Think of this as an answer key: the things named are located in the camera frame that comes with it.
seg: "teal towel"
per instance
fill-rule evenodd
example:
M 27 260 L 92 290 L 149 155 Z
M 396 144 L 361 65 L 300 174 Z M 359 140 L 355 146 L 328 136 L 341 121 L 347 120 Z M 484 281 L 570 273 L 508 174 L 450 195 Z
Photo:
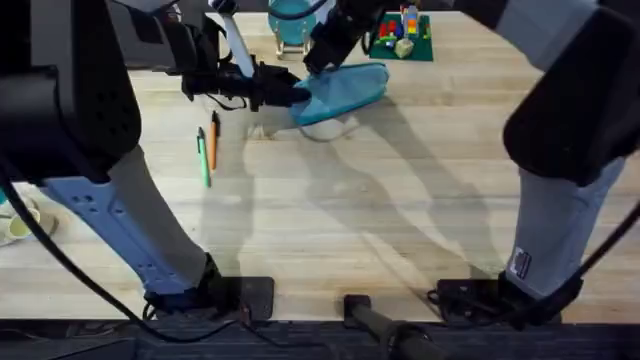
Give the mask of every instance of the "teal towel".
M 380 100 L 388 81 L 389 71 L 382 63 L 348 65 L 312 75 L 296 84 L 308 89 L 311 99 L 294 104 L 289 113 L 299 126 L 331 119 Z

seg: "wooden table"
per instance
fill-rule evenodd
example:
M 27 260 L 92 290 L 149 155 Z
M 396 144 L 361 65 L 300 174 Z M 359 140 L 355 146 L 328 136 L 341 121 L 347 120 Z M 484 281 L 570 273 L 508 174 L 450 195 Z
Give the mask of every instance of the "wooden table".
M 277 63 L 264 15 L 247 16 L 248 46 Z M 434 14 L 433 34 L 435 63 L 388 62 L 387 98 L 308 131 L 324 142 L 301 136 L 283 110 L 223 113 L 212 189 L 200 178 L 195 136 L 213 103 L 189 103 L 177 78 L 131 74 L 144 118 L 141 144 L 162 194 L 224 274 L 275 278 L 275 319 L 338 319 L 344 294 L 366 293 L 390 317 L 435 320 L 420 298 L 438 279 L 502 270 L 519 180 L 501 130 L 540 74 L 460 14 Z M 349 61 L 364 59 L 356 50 Z M 299 59 L 282 64 L 305 75 Z M 639 166 L 629 162 L 590 250 L 636 201 Z M 68 211 L 25 191 L 59 218 L 62 249 L 140 310 L 134 273 Z M 640 320 L 639 240 L 636 229 L 587 277 L 567 321 Z M 23 242 L 0 248 L 0 317 L 120 315 L 37 243 Z

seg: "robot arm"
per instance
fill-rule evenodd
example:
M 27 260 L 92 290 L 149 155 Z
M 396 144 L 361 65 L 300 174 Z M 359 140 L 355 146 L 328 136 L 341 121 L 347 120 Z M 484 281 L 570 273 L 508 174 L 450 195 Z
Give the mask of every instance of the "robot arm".
M 516 292 L 526 292 L 523 298 L 540 299 L 564 288 L 545 300 L 544 310 L 528 314 L 538 316 L 536 321 L 551 318 L 578 295 L 581 279 L 568 280 L 580 266 L 604 197 L 621 172 L 621 158 L 639 145 L 640 6 L 617 0 L 446 2 L 508 40 L 544 72 L 504 130 L 523 184 L 506 277 L 517 284 Z M 315 45 L 304 59 L 309 71 L 340 66 L 365 32 L 376 32 L 384 8 L 397 5 L 394 0 L 338 1 L 327 22 L 312 32 Z M 448 293 L 448 284 L 474 285 L 441 282 L 438 295 Z M 466 307 L 451 303 L 449 309 L 440 303 L 443 314 L 451 309 L 465 314 L 460 309 Z
M 220 59 L 223 31 L 203 13 L 184 25 L 105 0 L 7 6 L 17 22 L 3 31 L 12 51 L 0 58 L 3 180 L 30 182 L 82 218 L 136 272 L 154 307 L 224 314 L 237 309 L 246 285 L 260 292 L 254 318 L 268 318 L 273 280 L 223 278 L 155 187 L 138 145 L 140 111 L 126 65 L 182 76 L 190 98 L 248 97 L 252 110 L 308 98 L 293 88 L 298 79 L 253 58 L 248 77 Z
M 445 1 L 545 72 L 505 129 L 505 145 L 520 167 L 585 186 L 613 159 L 635 151 L 640 35 L 632 18 L 594 0 Z M 311 34 L 309 71 L 342 65 L 384 9 L 399 3 L 338 1 Z

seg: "black cable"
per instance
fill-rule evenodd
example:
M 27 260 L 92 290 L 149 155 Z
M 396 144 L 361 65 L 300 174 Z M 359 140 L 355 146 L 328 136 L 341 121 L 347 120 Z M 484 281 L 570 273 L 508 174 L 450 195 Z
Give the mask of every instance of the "black cable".
M 225 111 L 241 110 L 241 109 L 246 109 L 247 108 L 247 100 L 245 100 L 243 97 L 240 98 L 240 100 L 242 100 L 242 105 L 241 106 L 231 107 L 229 105 L 223 104 L 220 100 L 216 99 L 211 94 L 205 94 L 205 95 L 209 99 L 215 101 L 222 108 L 222 110 L 225 110 Z
M 311 7 L 309 7 L 307 10 L 296 13 L 296 14 L 284 14 L 272 8 L 271 6 L 269 6 L 269 15 L 280 20 L 300 20 L 315 13 L 316 11 L 318 11 L 318 9 L 322 7 L 322 5 L 326 3 L 327 3 L 327 0 L 320 0 L 317 3 L 313 4 Z
M 158 330 L 150 327 L 145 323 L 142 319 L 140 319 L 136 314 L 134 314 L 126 305 L 116 299 L 113 295 L 111 295 L 107 290 L 105 290 L 102 286 L 97 284 L 93 279 L 91 279 L 84 271 L 82 271 L 76 264 L 67 257 L 67 255 L 60 250 L 58 245 L 56 245 L 53 240 L 47 235 L 47 233 L 42 229 L 40 224 L 33 218 L 29 210 L 27 210 L 26 205 L 20 199 L 20 196 L 16 192 L 15 187 L 11 183 L 11 180 L 5 174 L 4 171 L 0 171 L 0 187 L 4 190 L 4 194 L 13 206 L 14 210 L 22 221 L 27 225 L 29 230 L 35 235 L 36 239 L 44 246 L 44 248 L 62 265 L 67 271 L 69 271 L 76 279 L 78 279 L 82 284 L 88 287 L 91 291 L 93 291 L 96 295 L 100 296 L 103 300 L 108 302 L 111 306 L 116 308 L 122 314 L 124 314 L 134 325 L 137 325 L 148 333 L 149 335 L 158 338 L 162 341 L 178 343 L 178 344 L 190 344 L 202 341 L 206 338 L 209 338 L 227 327 L 234 324 L 236 321 L 227 322 L 220 327 L 212 330 L 207 334 L 203 334 L 201 336 L 193 337 L 193 338 L 177 338 L 170 335 L 165 335 Z
M 376 20 L 376 26 L 369 33 L 369 45 L 367 46 L 366 34 L 360 38 L 360 47 L 362 48 L 362 52 L 365 55 L 369 55 L 371 53 L 371 49 L 376 44 L 376 39 L 378 38 L 378 29 L 380 29 L 380 25 L 384 21 L 384 16 L 387 14 L 386 11 L 382 11 Z
M 245 324 L 240 323 L 241 326 L 247 330 L 250 334 L 254 335 L 256 338 L 262 340 L 264 343 L 269 344 L 273 347 L 280 349 L 308 349 L 308 348 L 325 348 L 331 352 L 331 355 L 334 360 L 340 359 L 340 353 L 338 350 L 325 342 L 297 342 L 297 343 L 279 343 L 274 341 L 273 339 L 267 337 L 266 335 L 259 332 L 257 329 Z
M 593 254 L 591 254 L 591 256 L 589 256 L 582 265 L 580 265 L 578 270 L 576 270 L 573 273 L 573 275 L 571 275 L 567 280 L 565 280 L 564 283 L 562 283 L 561 286 L 559 286 L 553 293 L 551 293 L 551 295 L 544 297 L 542 299 L 539 299 L 521 309 L 510 311 L 508 313 L 505 313 L 501 316 L 498 316 L 496 318 L 493 318 L 483 323 L 473 323 L 473 324 L 467 324 L 467 325 L 438 324 L 436 326 L 455 329 L 455 330 L 471 330 L 471 329 L 477 329 L 481 327 L 492 326 L 498 323 L 505 323 L 505 322 L 511 322 L 514 320 L 523 319 L 527 314 L 546 305 L 550 299 L 557 297 L 560 294 L 560 292 L 562 292 L 564 288 L 569 286 L 569 284 L 571 284 L 573 281 L 579 280 L 587 272 L 589 272 L 589 270 L 591 270 L 593 266 L 595 266 L 606 254 L 608 254 L 609 251 L 611 251 L 611 249 L 620 242 L 620 240 L 622 240 L 622 238 L 629 232 L 629 230 L 631 230 L 631 228 L 635 225 L 635 223 L 638 221 L 639 218 L 640 218 L 640 201 L 638 201 L 636 206 L 629 212 L 629 214 L 625 217 L 622 223 L 620 223 L 620 225 L 618 225 L 615 228 L 615 230 L 596 249 L 596 251 Z M 433 292 L 427 293 L 427 297 L 430 301 L 435 300 L 431 298 L 432 295 L 433 295 Z

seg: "marker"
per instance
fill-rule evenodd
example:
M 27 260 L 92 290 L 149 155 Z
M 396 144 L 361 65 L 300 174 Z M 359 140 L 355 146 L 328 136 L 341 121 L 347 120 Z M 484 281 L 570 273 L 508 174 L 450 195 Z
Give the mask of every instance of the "marker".
M 209 168 L 213 171 L 218 166 L 218 138 L 220 137 L 220 117 L 216 111 L 211 117 L 211 138 L 209 144 Z
M 211 176 L 209 175 L 209 163 L 207 161 L 207 143 L 205 142 L 204 130 L 198 128 L 198 154 L 200 155 L 200 170 L 202 171 L 202 179 L 204 185 L 211 187 Z

